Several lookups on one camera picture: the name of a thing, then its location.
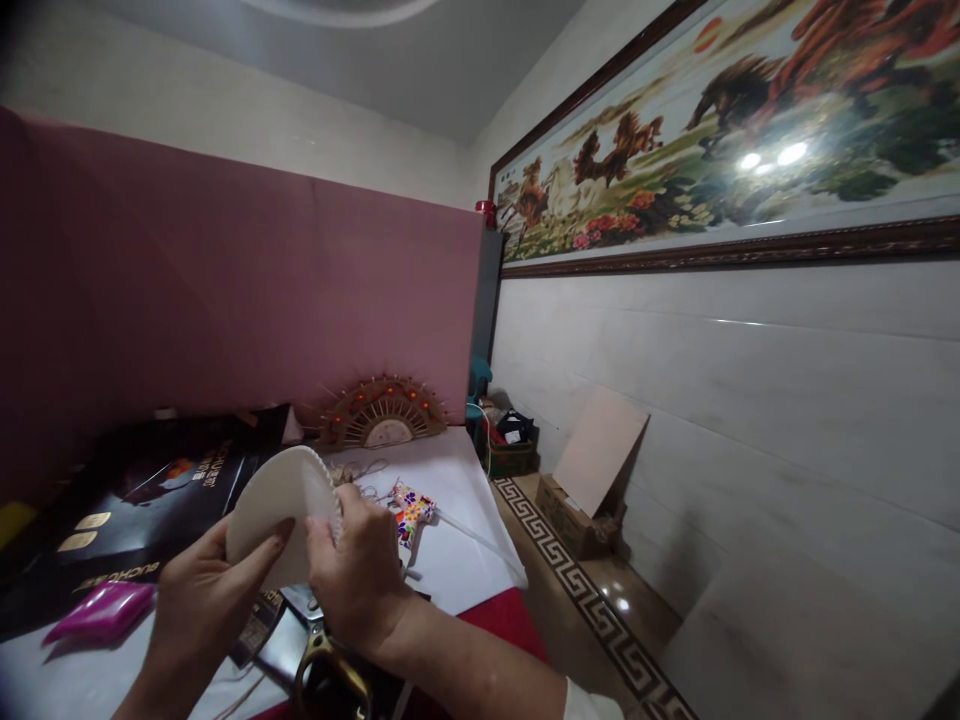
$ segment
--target floor border pattern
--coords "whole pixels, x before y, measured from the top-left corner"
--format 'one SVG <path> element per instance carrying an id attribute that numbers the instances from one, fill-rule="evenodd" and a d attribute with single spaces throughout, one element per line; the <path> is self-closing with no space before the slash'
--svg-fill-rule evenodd
<path id="1" fill-rule="evenodd" d="M 634 697 L 659 703 L 671 720 L 696 720 L 693 710 L 670 684 L 650 653 L 513 478 L 497 478 L 491 482 L 537 546 Z"/>

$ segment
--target decorative fan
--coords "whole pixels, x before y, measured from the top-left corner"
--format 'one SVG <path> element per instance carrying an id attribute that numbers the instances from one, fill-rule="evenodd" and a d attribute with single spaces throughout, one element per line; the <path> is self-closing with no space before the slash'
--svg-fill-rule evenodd
<path id="1" fill-rule="evenodd" d="M 371 378 L 342 394 L 322 416 L 318 447 L 382 447 L 439 435 L 447 429 L 436 394 L 411 378 Z"/>

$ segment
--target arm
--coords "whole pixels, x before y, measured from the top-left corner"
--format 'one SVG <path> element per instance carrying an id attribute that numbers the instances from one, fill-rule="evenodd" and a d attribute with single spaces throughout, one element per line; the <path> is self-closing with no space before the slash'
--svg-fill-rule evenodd
<path id="1" fill-rule="evenodd" d="M 416 595 L 375 662 L 455 718 L 563 717 L 566 678 Z"/>
<path id="2" fill-rule="evenodd" d="M 113 720 L 187 718 L 240 636 L 294 523 L 281 523 L 231 566 L 224 559 L 228 522 L 229 516 L 223 518 L 160 574 L 147 656 Z"/>
<path id="3" fill-rule="evenodd" d="M 563 717 L 567 682 L 538 660 L 445 614 L 397 571 L 396 521 L 337 488 L 343 535 L 308 522 L 310 584 L 331 632 L 388 672 L 423 689 L 458 720 Z"/>

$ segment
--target left hand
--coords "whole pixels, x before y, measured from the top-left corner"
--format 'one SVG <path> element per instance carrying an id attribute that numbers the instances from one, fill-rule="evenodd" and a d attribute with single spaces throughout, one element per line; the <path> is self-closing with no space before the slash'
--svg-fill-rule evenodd
<path id="1" fill-rule="evenodd" d="M 228 515 L 160 574 L 147 656 L 115 720 L 186 718 L 240 637 L 261 584 L 290 539 L 294 520 L 280 523 L 236 565 L 226 561 L 229 522 Z"/>

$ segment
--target pink package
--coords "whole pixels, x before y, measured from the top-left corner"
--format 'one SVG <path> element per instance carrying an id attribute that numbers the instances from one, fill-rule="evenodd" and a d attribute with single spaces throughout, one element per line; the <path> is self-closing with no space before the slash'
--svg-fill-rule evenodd
<path id="1" fill-rule="evenodd" d="M 102 583 L 47 633 L 43 644 L 79 637 L 109 645 L 150 608 L 155 592 L 153 585 Z"/>

